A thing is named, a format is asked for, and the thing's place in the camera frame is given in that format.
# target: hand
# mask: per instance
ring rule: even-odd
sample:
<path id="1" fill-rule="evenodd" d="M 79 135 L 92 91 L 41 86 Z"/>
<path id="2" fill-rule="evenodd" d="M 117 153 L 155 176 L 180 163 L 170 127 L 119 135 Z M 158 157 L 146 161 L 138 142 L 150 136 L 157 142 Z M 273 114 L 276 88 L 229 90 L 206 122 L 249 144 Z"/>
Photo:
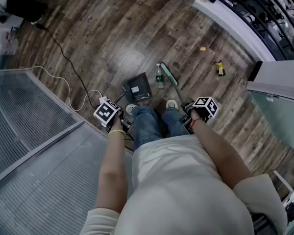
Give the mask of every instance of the hand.
<path id="1" fill-rule="evenodd" d="M 193 126 L 193 123 L 197 120 L 197 119 L 201 119 L 199 114 L 197 113 L 196 110 L 192 110 L 191 111 L 191 118 L 192 118 L 192 122 L 190 126 Z"/>
<path id="2" fill-rule="evenodd" d="M 197 111 L 196 110 L 192 110 L 191 111 L 191 118 L 193 121 L 197 120 L 200 118 L 200 116 L 198 115 Z"/>
<path id="3" fill-rule="evenodd" d="M 113 119 L 113 125 L 111 127 L 111 131 L 113 130 L 123 130 L 121 120 L 118 115 L 116 115 Z"/>

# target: water bottle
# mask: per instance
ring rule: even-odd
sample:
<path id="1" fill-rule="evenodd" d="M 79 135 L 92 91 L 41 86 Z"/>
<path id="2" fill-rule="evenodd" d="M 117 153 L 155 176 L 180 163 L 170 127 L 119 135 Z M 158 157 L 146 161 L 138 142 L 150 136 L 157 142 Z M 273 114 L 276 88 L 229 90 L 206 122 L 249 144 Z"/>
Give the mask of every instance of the water bottle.
<path id="1" fill-rule="evenodd" d="M 160 89 L 165 88 L 165 78 L 163 76 L 163 70 L 160 67 L 160 64 L 157 64 L 156 81 L 157 81 L 157 84 L 158 84 L 158 88 L 160 88 Z"/>

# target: black cable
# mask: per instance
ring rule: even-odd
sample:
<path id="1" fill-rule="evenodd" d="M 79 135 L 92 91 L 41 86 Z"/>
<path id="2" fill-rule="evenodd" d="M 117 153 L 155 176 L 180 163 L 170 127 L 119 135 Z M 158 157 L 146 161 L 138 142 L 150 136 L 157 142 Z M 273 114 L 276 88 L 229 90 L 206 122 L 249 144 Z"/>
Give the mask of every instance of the black cable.
<path id="1" fill-rule="evenodd" d="M 125 140 L 132 140 L 132 141 L 134 141 L 134 138 L 132 137 L 131 134 L 127 133 L 126 135 L 128 135 L 130 139 L 125 139 Z"/>
<path id="2" fill-rule="evenodd" d="M 52 33 L 51 33 L 46 27 L 44 27 L 42 24 L 40 24 L 40 23 L 36 23 L 36 27 L 39 28 L 39 29 L 44 29 L 46 32 L 48 32 L 48 34 L 51 36 L 51 38 L 54 40 L 54 42 L 60 47 L 60 50 L 61 50 L 61 52 L 62 52 L 62 56 L 63 56 L 66 60 L 69 61 L 69 63 L 71 64 L 71 66 L 72 66 L 72 68 L 73 68 L 73 71 L 74 71 L 75 74 L 78 76 L 79 80 L 82 82 L 83 87 L 84 87 L 84 90 L 85 90 L 86 93 L 87 93 L 87 97 L 88 97 L 88 100 L 89 100 L 90 105 L 91 105 L 94 109 L 96 109 L 96 108 L 92 105 L 92 102 L 91 102 L 90 97 L 89 97 L 89 95 L 88 95 L 88 91 L 87 91 L 87 89 L 86 89 L 86 86 L 85 86 L 85 84 L 84 84 L 82 78 L 81 78 L 81 77 L 78 75 L 78 73 L 76 72 L 76 70 L 75 70 L 75 68 L 74 68 L 74 65 L 73 65 L 72 61 L 71 61 L 68 57 L 66 57 L 66 55 L 64 54 L 64 51 L 63 51 L 61 45 L 55 40 L 55 38 L 53 37 Z"/>
<path id="3" fill-rule="evenodd" d="M 128 92 L 128 91 L 125 91 L 124 93 L 122 93 L 121 94 L 121 96 L 119 96 L 118 97 L 118 99 L 115 101 L 115 103 L 117 104 L 119 101 L 120 101 L 120 99 Z"/>

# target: jeans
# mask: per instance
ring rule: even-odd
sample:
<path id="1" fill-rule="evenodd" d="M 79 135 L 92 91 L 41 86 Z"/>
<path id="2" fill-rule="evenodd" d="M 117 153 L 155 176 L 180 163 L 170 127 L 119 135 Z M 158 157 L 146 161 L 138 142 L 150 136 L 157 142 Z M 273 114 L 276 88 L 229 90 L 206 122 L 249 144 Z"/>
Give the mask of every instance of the jeans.
<path id="1" fill-rule="evenodd" d="M 132 115 L 135 122 L 134 150 L 145 143 L 163 139 L 159 127 L 158 116 L 149 106 L 137 106 Z M 189 135 L 189 132 L 179 122 L 182 115 L 174 107 L 169 107 L 161 116 L 168 126 L 171 137 Z"/>

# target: white shirt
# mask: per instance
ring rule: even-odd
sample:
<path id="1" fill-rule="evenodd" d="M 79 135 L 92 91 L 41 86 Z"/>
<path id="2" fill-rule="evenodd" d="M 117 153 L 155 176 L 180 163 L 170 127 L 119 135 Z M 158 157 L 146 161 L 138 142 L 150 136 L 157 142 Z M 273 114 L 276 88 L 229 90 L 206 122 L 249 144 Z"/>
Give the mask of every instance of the white shirt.
<path id="1" fill-rule="evenodd" d="M 284 234 L 287 216 L 268 175 L 231 190 L 195 136 L 142 145 L 133 156 L 134 193 L 121 214 L 88 212 L 82 235 L 252 235 L 250 212 Z"/>

